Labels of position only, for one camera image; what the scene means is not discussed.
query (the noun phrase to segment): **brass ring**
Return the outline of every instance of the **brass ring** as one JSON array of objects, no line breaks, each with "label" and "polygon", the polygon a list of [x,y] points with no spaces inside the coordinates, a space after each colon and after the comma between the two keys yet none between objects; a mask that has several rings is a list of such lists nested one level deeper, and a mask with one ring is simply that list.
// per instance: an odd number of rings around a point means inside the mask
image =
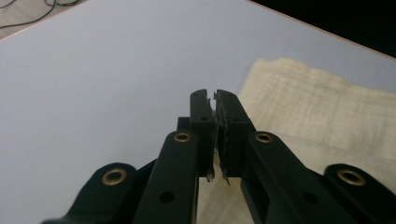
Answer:
[{"label": "brass ring", "polygon": [[[111,177],[113,174],[120,174],[120,177],[114,178]],[[114,168],[110,171],[107,171],[102,177],[102,183],[108,186],[114,186],[121,183],[126,178],[126,171],[121,168]]]},{"label": "brass ring", "polygon": [[256,134],[256,140],[262,143],[271,143],[273,141],[273,137],[266,133],[258,133]]},{"label": "brass ring", "polygon": [[188,133],[177,133],[174,139],[177,142],[188,142],[191,140],[191,136]]},{"label": "brass ring", "polygon": [[350,185],[364,186],[366,185],[366,179],[359,173],[352,170],[339,170],[337,172],[338,177]]}]

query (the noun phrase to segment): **wooden floor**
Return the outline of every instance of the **wooden floor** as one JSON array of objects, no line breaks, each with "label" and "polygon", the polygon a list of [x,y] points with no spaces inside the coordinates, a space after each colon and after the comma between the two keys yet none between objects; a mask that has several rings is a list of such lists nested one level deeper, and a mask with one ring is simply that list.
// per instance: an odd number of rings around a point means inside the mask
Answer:
[{"label": "wooden floor", "polygon": [[[12,0],[0,0],[0,7],[6,5],[11,1]],[[67,3],[72,1],[58,1],[58,2]],[[55,7],[55,9],[53,9],[45,19],[48,19],[72,7]],[[43,16],[44,14],[46,14],[48,11],[50,11],[50,9],[51,7],[47,6],[44,0],[17,0],[8,7],[0,8],[0,26],[36,20],[41,16]],[[23,26],[0,29],[0,39],[3,39],[9,35],[13,35],[18,31],[23,30],[26,27],[29,27],[30,25],[33,24],[31,23]]]}]

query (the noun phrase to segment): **table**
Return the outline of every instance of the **table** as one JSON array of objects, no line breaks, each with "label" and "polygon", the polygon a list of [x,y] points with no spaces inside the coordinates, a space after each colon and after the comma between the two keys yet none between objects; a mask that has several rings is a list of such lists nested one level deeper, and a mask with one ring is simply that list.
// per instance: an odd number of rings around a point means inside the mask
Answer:
[{"label": "table", "polygon": [[0,42],[0,223],[61,217],[95,170],[155,159],[199,89],[289,57],[396,92],[396,61],[242,0],[88,1]]}]

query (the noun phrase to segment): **cloth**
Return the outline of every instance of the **cloth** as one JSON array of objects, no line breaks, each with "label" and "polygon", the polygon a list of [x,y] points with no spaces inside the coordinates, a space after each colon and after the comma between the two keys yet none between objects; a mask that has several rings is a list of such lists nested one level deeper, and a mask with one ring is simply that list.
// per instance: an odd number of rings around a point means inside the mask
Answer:
[{"label": "cloth", "polygon": [[[307,168],[353,165],[396,193],[396,94],[292,59],[259,59],[239,99],[256,129],[278,135]],[[200,183],[199,223],[252,223],[239,180],[228,187],[217,174]]]}]

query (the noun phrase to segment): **cable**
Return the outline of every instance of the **cable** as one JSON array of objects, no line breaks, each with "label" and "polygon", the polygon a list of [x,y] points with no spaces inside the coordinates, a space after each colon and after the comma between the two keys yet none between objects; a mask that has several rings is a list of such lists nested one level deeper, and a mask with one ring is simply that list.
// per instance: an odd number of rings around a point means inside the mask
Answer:
[{"label": "cable", "polygon": [[11,24],[11,25],[0,26],[0,29],[4,29],[4,28],[8,28],[8,27],[14,27],[14,26],[22,26],[22,25],[27,25],[27,24],[30,24],[30,23],[35,23],[35,22],[37,22],[37,21],[41,21],[43,18],[45,18],[46,16],[48,16],[48,15],[51,13],[51,11],[52,11],[55,7],[57,7],[57,6],[58,6],[58,7],[71,7],[71,6],[74,6],[75,4],[77,4],[79,1],[80,1],[80,0],[75,0],[75,1],[70,2],[70,3],[60,4],[60,3],[57,2],[57,0],[54,0],[53,3],[52,3],[52,5],[50,5],[50,4],[47,2],[47,0],[44,0],[44,2],[46,3],[46,5],[47,5],[47,6],[50,6],[51,9],[50,9],[46,14],[44,14],[43,16],[41,16],[40,18],[38,18],[38,19],[36,19],[36,20],[34,20],[34,21],[27,21],[27,22],[23,22],[23,23],[17,23],[17,24]]},{"label": "cable", "polygon": [[11,6],[14,2],[16,2],[17,0],[12,0],[12,1],[10,1],[9,3],[7,3],[7,4],[5,4],[5,5],[3,5],[2,7],[0,7],[0,8],[5,8],[5,7],[8,7],[8,6]]}]

